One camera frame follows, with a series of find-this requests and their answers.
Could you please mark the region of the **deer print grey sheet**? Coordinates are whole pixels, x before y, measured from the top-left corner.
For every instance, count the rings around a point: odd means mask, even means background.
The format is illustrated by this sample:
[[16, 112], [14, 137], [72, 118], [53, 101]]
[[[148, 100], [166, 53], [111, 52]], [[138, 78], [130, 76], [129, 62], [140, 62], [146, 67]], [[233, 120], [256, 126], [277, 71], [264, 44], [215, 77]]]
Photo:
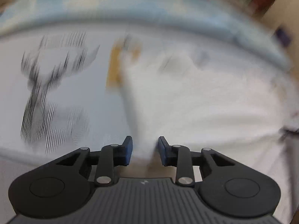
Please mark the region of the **deer print grey sheet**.
[[49, 155], [122, 142], [132, 131], [121, 52], [169, 49], [285, 75], [244, 49], [201, 34], [95, 24], [22, 32], [1, 39], [1, 149]]

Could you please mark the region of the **light blue patterned quilt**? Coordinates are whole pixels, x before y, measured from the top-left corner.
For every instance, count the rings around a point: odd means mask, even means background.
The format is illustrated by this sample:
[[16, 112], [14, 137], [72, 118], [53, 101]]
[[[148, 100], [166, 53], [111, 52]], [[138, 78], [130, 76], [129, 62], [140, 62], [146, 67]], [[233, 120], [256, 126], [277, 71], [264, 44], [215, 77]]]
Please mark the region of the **light blue patterned quilt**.
[[1, 15], [1, 35], [63, 21], [132, 21], [194, 31], [233, 43], [289, 71], [269, 31], [223, 0], [16, 0]]

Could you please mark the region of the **white small shirt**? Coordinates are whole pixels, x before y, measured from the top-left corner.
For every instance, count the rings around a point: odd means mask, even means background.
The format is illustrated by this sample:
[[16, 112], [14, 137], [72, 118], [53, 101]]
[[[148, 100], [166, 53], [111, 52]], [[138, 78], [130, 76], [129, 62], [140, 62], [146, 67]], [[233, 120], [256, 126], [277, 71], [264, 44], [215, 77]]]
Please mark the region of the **white small shirt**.
[[298, 125], [298, 90], [287, 76], [183, 49], [121, 52], [120, 76], [138, 169], [149, 170], [160, 136], [193, 151], [213, 148], [277, 181], [275, 213], [287, 216], [291, 183], [280, 130]]

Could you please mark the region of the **purple box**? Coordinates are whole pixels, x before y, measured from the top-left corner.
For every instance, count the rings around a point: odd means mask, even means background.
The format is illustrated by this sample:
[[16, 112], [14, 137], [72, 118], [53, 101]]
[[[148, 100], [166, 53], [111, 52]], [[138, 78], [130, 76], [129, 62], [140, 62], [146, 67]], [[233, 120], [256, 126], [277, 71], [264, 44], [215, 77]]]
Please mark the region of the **purple box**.
[[281, 26], [279, 26], [275, 30], [275, 37], [277, 38], [277, 40], [279, 40], [284, 48], [287, 48], [292, 42], [292, 36], [290, 35], [290, 33]]

